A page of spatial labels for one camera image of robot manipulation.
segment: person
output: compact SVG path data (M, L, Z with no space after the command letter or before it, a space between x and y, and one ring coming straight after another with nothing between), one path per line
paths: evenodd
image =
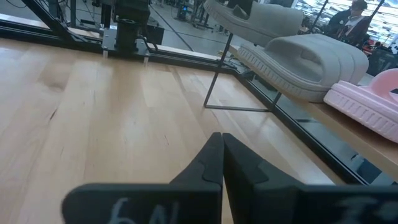
M353 7L353 5L357 4L356 2L358 1L362 1L363 0L354 0L351 3L351 7L348 8L345 11L341 11L341 12L337 12L329 21L327 27L326 27L326 32L325 34L336 38L336 35L338 33L338 31L344 27L344 25L347 23L349 16L351 16L351 8Z
M367 8L368 4L365 1L353 2L348 20L336 33L338 40L353 46L361 45L361 41L368 31L371 21L369 16L362 16L363 11Z

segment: pink slipper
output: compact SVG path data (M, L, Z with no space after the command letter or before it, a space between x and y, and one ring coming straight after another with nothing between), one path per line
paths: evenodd
M369 86L339 81L323 99L325 103L355 119L381 136L398 142L398 68L373 78Z

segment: wooden table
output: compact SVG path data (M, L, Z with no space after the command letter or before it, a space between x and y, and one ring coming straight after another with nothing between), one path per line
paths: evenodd
M237 58L239 47L231 45L229 51ZM360 153L376 167L398 180L398 144L376 134L362 124L349 118L338 110L324 103L309 103L278 91L288 97L296 105L303 108L311 116L332 130L342 140L347 142L356 152Z

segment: black metal frame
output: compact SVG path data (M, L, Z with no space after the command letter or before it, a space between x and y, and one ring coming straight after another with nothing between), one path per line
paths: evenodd
M229 37L228 37L228 40L227 40L227 42L226 42L226 45L225 45L224 52L223 52L223 54L222 54L222 56L221 56L221 60L218 62L218 66L217 66L217 68L216 68L216 71L215 71L213 80L211 81L209 90L207 91L207 95L206 95L206 98L205 98L205 102L203 103L203 106L204 106L205 108L208 108L208 109L218 109L218 110L271 112L272 109L273 109L273 107L274 107L275 105L273 105L273 107L272 107L271 110L270 110L270 109L244 108L244 107L237 107L237 106L218 106L218 105L208 105L208 104L207 104L208 101L209 101L209 99L210 99L211 92L213 91L214 85L216 84L216 81L217 81L217 78L218 78L218 74L220 73L220 68L221 68L221 66L224 64L224 60L225 60L226 54L227 54L227 52L228 52L229 46L230 46L230 44L231 44L232 37L233 37L233 34L230 33L230 34L229 34Z
M17 22L10 22L0 20L0 37L21 40L25 42L34 42L37 44L51 45L55 47L63 47L74 50L82 50L87 52L94 52L102 54L103 49L101 47L102 39L93 37L83 37L71 33L65 26L54 19L50 14L37 6L32 6L31 0L23 0L32 11L39 16L39 18L46 23L49 29L30 26ZM221 109L221 110L240 110L240 111L260 111L260 112L273 112L273 114L279 118L301 141L303 141L321 160L323 160L329 167L336 172L340 178L349 184L365 184L364 181L358 174L353 172L349 167L346 167L340 160L334 156L325 146L314 139L306 130L304 130L296 120L292 119L287 113L285 113L278 105L278 99L281 94L278 93L275 99L270 99L266 96L258 87L255 86L250 80L244 78L240 74L237 68L227 66L224 63L229 44L231 43L232 34L228 39L226 48L223 52L221 60L212 60L208 58L201 58L191 56L187 54L180 54L175 52L168 52L164 50L158 50L151 52L149 61L166 63L169 65L177 65L189 68L195 68L200 70L208 70L215 72L213 81L207 93L204 107L210 109ZM226 73L234 75L234 77L245 86L260 102L268 109L255 109L255 108L239 108L233 106L216 106L208 105L207 102L210 98L211 92L214 88L216 79L219 73Z

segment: wood grain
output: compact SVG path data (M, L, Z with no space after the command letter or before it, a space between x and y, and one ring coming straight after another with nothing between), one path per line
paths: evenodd
M62 198L84 183L167 183L215 131L302 182L342 184L274 115L204 109L211 72L4 39L0 49L2 224L62 223ZM223 74L210 103L263 106Z

